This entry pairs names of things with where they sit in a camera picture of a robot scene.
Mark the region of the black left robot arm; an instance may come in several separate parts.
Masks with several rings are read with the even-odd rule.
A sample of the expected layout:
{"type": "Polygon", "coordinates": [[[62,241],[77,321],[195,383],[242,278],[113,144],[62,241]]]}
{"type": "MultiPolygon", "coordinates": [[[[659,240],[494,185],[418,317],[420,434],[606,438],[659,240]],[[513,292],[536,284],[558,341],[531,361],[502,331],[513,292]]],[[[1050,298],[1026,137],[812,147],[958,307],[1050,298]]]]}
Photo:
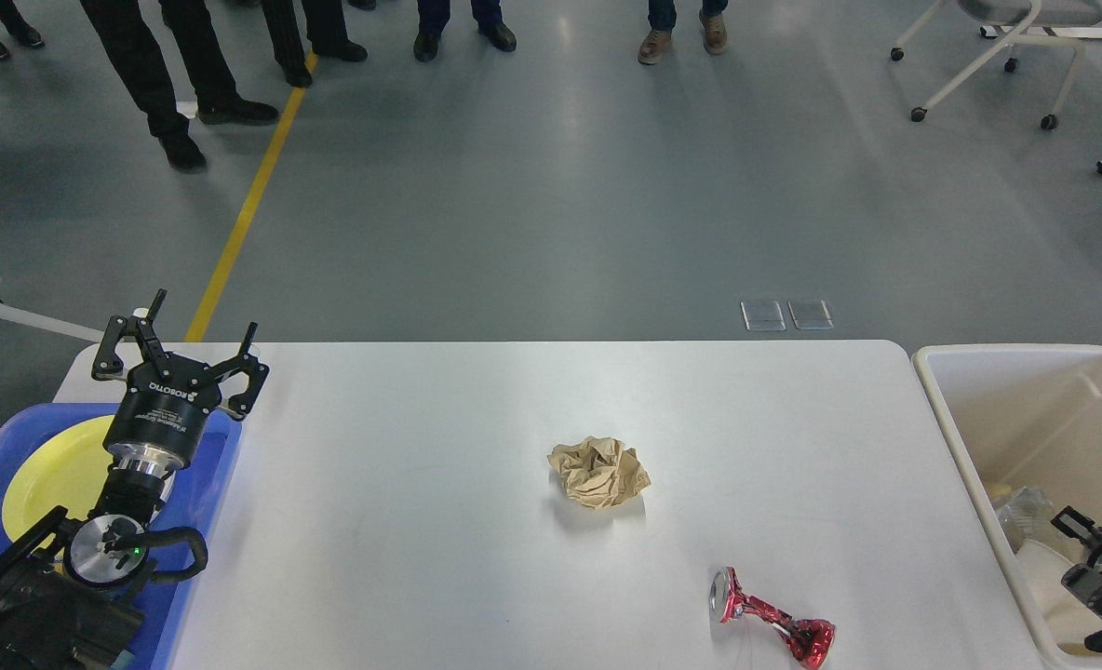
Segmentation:
{"type": "Polygon", "coordinates": [[[209,563],[198,529],[153,520],[207,420],[248,417],[269,368],[252,352],[257,323],[218,364],[168,352],[153,327],[165,298],[159,289],[145,313],[114,316],[93,360],[93,379],[126,385],[101,441],[110,466],[99,499],[83,520],[53,506],[0,555],[0,669],[114,667],[145,620],[141,591],[190,581],[209,563]]]}

